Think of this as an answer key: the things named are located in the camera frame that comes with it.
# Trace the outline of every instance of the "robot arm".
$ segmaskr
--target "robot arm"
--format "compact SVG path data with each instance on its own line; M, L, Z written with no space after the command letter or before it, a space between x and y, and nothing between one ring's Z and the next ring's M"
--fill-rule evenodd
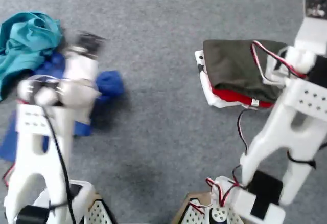
M283 88L262 131L240 158L242 183L229 199L234 211L251 223L283 223L285 212L304 184L313 158L327 135L327 0L306 0L306 16L294 47L287 47L285 62L306 78L290 75L268 57L266 77ZM305 116L294 125L297 114ZM280 148L288 149L289 164L280 181L257 170L261 161ZM216 179L222 183L223 178Z
M102 42L102 38L91 34L80 35L76 46L68 50L63 79L37 76L19 84L18 96L24 103L17 107L15 171L5 198L9 224L80 223L87 213L95 189L90 183L67 179L66 168L74 122L88 121L89 112L100 94L95 90L98 71L95 57ZM42 151L43 136L49 137L46 153ZM37 174L44 177L47 189L33 206L23 207ZM69 191L73 192L74 186L79 191L69 199ZM51 209L49 203L57 207Z

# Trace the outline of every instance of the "folded clothing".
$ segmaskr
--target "folded clothing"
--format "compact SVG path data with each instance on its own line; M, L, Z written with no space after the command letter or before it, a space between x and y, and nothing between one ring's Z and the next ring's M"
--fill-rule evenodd
M237 100L229 100L225 101L219 95L215 95L213 93L212 87L209 82L209 78L206 72L206 66L205 66L205 61L203 58L203 51L197 51L195 52L195 59L198 64L198 70L199 70L199 76L200 76L200 81L202 85L202 89L204 92L204 96L206 98L206 101L210 106L215 106L217 108L224 108L228 106L236 106L236 105L243 105L241 102Z
M286 46L283 42L258 41L274 53ZM204 41L203 55L207 74L214 94L225 95L226 98L226 93L219 90L233 91L248 99L266 102L268 106L277 100L280 91L278 87L262 83L250 51L252 42L253 40ZM265 69L267 54L262 50L257 50L257 54L262 68Z
M35 70L60 42L60 22L43 13L18 13L0 28L0 101L3 89L24 70Z

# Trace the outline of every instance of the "fabric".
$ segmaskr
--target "fabric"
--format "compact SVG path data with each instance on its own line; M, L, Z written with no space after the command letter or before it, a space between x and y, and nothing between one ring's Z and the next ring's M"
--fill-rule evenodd
M65 68L64 56L59 53L54 53L52 58L42 64L34 71L35 75L49 75L56 78L62 78ZM104 71L99 73L96 79L96 84L102 95L96 100L94 112L97 113L103 109L103 106L110 101L110 99L117 97L124 93L124 86L118 71ZM11 117L11 123L4 137L3 143L0 147L0 158L15 161L16 146L17 146L17 132L15 131L16 112ZM75 122L74 135L89 136L91 134L91 125ZM43 151L48 148L48 137L44 137Z
M259 40L267 49L277 53L285 43ZM254 64L250 46L253 40L206 40L203 53L210 83L214 89L226 89L263 102L274 103L279 95L275 86L262 83ZM267 54L257 50L263 69Z
M195 52L195 58L198 64L199 76L201 80L202 89L205 98L209 105L215 106L217 108L224 108L227 106L242 105L243 107L249 107L253 105L254 100L245 95L241 95L231 90L227 89L214 89L209 81L205 59L203 57L203 51ZM270 108L272 103L267 103L263 101L258 102L257 107Z
M227 102L226 100L223 100L221 97L219 97L219 95L214 94L212 91L210 82L209 82L202 50L195 52L195 59L197 61L197 65L198 65L202 89L203 89L206 101L208 102L208 105L215 106L217 108L242 105L242 103L237 100L229 100Z
M270 108L273 103L268 103L268 102L264 102L264 101L260 101L260 100L254 100L250 97L247 97L245 95L236 93L234 91L231 90L227 90L227 89L215 89L212 88L212 93L214 95L217 95L220 99L226 101L226 102L235 102L235 101L239 101L244 105L254 105L254 103L258 102L257 107L261 107L261 108Z
M24 70L35 70L61 41L60 22L43 13L12 16L0 28L0 101L2 91Z

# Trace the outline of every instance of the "red cloth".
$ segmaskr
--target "red cloth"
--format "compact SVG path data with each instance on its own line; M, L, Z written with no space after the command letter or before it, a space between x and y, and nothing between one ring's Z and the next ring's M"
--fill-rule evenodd
M213 94L217 95L220 99L222 99L224 101L227 101L227 102L239 101L245 105L252 104L252 98L247 97L245 95L241 95L239 93L236 93L234 91L227 90L227 89L215 89L213 87L211 87L211 88L212 88ZM270 108L271 106L273 106L272 103L259 101L259 107L261 107L261 108Z

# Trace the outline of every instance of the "stack of folded clothes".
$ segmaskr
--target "stack of folded clothes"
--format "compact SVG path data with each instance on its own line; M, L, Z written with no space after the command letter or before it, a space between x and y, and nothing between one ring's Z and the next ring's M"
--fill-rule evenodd
M258 40L267 49L278 53L287 45L282 42ZM203 51L197 51L202 88L209 105L223 108L242 105L270 108L280 89L265 85L253 61L250 47L253 40L206 40ZM257 50L263 69L267 54Z

